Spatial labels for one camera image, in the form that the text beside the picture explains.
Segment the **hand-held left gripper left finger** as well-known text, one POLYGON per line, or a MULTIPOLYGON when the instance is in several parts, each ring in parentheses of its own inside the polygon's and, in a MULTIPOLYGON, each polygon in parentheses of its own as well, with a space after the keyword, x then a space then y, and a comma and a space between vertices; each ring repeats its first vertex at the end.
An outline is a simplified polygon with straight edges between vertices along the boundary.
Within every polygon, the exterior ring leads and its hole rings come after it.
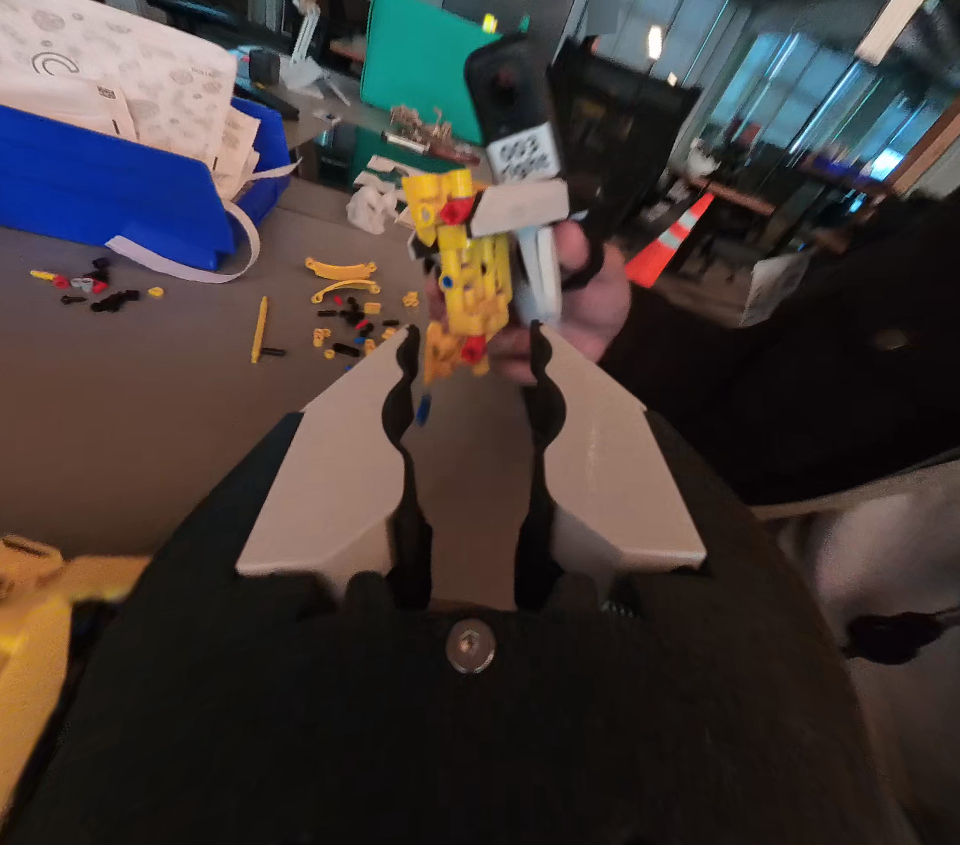
POLYGON ((335 601, 355 576, 379 575, 398 606, 426 607, 433 530, 403 443, 421 337, 402 327, 303 408, 236 561, 239 575, 312 576, 335 601))

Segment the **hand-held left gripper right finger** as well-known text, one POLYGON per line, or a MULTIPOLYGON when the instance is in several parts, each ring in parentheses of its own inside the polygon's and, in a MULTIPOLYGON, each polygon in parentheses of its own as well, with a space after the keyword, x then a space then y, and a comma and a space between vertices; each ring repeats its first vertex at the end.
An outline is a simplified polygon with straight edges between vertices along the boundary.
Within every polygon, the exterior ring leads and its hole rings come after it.
POLYGON ((530 367, 516 608, 543 608, 564 575, 584 575, 605 601, 629 575, 696 574, 707 551, 642 403, 544 323, 530 326, 530 367))

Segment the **yellow hood panel assembly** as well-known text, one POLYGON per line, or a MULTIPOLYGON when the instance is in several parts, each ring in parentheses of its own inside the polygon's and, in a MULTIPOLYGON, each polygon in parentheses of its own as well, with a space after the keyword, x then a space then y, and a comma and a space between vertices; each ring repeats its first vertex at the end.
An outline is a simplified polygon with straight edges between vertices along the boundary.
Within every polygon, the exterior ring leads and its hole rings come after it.
POLYGON ((513 298, 511 244, 507 233, 470 238, 467 221, 475 195, 490 187, 474 181, 468 168, 402 179, 414 224, 412 237, 436 244, 438 289, 443 315, 432 318, 423 340, 424 392, 415 422, 426 423, 430 387, 468 368, 475 377, 490 371, 489 344, 509 323, 513 298))

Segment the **yellow toy brick car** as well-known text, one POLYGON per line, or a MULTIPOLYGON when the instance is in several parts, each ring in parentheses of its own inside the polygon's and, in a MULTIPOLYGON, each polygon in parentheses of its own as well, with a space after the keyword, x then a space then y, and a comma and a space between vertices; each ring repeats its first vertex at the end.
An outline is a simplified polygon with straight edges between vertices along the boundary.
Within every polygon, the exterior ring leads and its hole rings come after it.
POLYGON ((78 556, 16 535, 1 537, 1 817, 54 714, 68 670, 74 607, 116 604, 149 556, 78 556))

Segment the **person's right forearm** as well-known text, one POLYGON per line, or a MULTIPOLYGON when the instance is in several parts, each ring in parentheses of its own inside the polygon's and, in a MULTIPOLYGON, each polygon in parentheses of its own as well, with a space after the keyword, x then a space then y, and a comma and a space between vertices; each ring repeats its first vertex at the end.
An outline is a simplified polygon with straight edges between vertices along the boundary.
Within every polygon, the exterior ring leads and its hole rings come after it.
POLYGON ((600 367, 744 503, 802 503, 959 446, 958 192, 730 328, 639 287, 600 367))

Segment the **person's right hand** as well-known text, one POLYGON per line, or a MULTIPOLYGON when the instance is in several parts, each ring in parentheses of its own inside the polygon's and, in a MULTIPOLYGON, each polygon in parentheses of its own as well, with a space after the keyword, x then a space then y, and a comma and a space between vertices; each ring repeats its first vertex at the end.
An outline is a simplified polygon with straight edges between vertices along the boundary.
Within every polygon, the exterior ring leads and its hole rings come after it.
MULTIPOLYGON (((580 224, 565 221, 555 227, 558 267, 564 280, 588 271, 594 252, 580 224)), ((631 307, 631 285, 618 247, 602 243, 603 262, 582 288, 561 293, 560 314, 551 323, 585 359, 598 363, 623 329, 631 307)), ((490 368, 521 384, 534 382, 530 367, 530 329, 509 325, 494 337, 488 352, 490 368)))

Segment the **crumpled white paper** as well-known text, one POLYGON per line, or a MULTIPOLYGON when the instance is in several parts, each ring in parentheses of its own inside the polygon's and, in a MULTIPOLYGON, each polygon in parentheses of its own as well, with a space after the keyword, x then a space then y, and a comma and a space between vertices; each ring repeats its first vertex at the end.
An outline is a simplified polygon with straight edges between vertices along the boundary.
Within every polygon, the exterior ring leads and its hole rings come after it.
POLYGON ((362 184, 357 186, 345 207, 347 222, 355 229, 381 236, 387 226, 396 223, 398 190, 391 184, 362 184))

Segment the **flat printed sheets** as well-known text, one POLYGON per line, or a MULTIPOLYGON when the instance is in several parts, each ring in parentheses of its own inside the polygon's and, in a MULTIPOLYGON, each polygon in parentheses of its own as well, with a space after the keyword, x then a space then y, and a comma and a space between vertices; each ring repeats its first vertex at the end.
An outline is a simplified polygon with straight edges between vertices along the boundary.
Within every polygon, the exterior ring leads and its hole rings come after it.
POLYGON ((366 164, 366 171, 380 176, 383 181, 390 181, 394 184, 401 183, 404 178, 420 177, 426 174, 423 169, 401 163, 384 155, 372 155, 366 164))

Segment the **small wooden model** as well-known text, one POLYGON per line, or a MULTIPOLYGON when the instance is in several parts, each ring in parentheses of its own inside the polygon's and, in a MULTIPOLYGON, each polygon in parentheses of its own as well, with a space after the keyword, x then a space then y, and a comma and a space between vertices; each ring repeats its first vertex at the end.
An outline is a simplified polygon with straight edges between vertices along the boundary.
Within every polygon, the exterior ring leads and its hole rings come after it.
POLYGON ((467 143, 456 139, 452 125, 435 109, 436 120, 425 122, 412 107, 390 108, 390 125, 381 138, 417 155, 434 158, 460 167, 478 167, 481 157, 467 143))

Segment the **scatter of small yellow bricks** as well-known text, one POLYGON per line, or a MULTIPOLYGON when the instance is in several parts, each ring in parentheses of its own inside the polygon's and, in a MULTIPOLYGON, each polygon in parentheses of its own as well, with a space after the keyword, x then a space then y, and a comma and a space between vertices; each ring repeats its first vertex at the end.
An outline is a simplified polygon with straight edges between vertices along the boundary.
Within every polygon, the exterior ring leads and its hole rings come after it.
POLYGON ((387 292, 371 278, 345 278, 311 296, 317 323, 310 345, 330 360, 365 358, 393 337, 421 305, 418 290, 387 292))

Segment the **teal plastic bin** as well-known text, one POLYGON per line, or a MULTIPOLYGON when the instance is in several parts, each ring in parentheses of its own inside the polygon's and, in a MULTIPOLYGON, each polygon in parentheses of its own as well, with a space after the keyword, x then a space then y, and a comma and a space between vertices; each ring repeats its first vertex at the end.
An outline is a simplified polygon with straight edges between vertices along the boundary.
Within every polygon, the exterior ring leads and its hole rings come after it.
POLYGON ((423 121, 441 114, 455 139, 479 145, 464 67, 474 51, 498 38, 423 0, 370 0, 361 99, 388 112, 404 106, 423 121))

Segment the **black mesh chair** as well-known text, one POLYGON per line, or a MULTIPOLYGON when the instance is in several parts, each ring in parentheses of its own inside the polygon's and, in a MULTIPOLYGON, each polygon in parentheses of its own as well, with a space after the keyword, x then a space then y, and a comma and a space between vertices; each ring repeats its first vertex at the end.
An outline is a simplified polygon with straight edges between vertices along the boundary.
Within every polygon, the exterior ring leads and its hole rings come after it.
POLYGON ((571 205, 606 237, 631 222, 701 95, 567 37, 548 69, 571 205))

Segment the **orange striped cone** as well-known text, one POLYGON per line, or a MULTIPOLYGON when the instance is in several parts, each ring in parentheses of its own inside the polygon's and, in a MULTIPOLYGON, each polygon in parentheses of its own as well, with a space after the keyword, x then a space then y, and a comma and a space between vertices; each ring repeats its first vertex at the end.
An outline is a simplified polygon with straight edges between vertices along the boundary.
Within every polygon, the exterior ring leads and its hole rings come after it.
POLYGON ((708 190, 676 203, 658 236, 627 262, 627 279, 638 287, 653 287, 713 202, 714 192, 708 190))

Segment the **white striped shirt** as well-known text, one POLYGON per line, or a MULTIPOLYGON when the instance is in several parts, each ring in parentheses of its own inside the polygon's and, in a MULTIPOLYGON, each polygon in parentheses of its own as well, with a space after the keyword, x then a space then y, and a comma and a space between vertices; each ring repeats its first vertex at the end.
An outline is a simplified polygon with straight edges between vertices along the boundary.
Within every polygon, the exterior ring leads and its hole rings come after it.
POLYGON ((903 843, 958 843, 958 456, 759 505, 845 660, 903 843))

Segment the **cluster of small mixed bricks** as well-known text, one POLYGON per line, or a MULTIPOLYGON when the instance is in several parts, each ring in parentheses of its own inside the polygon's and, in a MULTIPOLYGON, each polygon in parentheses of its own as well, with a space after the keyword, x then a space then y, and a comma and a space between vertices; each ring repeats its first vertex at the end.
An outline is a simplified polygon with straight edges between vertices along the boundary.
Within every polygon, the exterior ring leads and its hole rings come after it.
POLYGON ((29 276, 54 288, 58 303, 65 308, 86 307, 95 314, 114 314, 126 306, 141 301, 145 296, 152 300, 161 300, 165 291, 153 286, 142 291, 137 288, 114 288, 113 261, 105 255, 96 256, 90 262, 88 271, 82 275, 62 275, 60 273, 30 269, 29 276))

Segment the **blue bin with paper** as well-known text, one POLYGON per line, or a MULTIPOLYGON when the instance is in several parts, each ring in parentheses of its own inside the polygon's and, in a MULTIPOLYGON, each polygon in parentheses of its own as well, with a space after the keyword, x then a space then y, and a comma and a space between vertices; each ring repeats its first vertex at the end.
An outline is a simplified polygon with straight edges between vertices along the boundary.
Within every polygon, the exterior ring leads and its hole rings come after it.
POLYGON ((92 0, 1 0, 1 40, 2 107, 201 162, 225 202, 274 168, 217 44, 92 0))

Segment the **yellow curved frame piece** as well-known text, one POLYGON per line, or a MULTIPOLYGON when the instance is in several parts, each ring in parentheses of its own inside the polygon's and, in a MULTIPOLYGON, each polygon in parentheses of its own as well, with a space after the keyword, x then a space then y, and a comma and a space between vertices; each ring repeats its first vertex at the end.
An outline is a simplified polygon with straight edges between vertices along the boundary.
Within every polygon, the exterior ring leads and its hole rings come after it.
POLYGON ((374 275, 378 271, 378 265, 375 262, 338 265, 307 257, 304 266, 325 282, 325 285, 310 299, 315 306, 322 304, 327 296, 340 290, 360 290, 371 295, 380 294, 380 286, 374 280, 374 275))

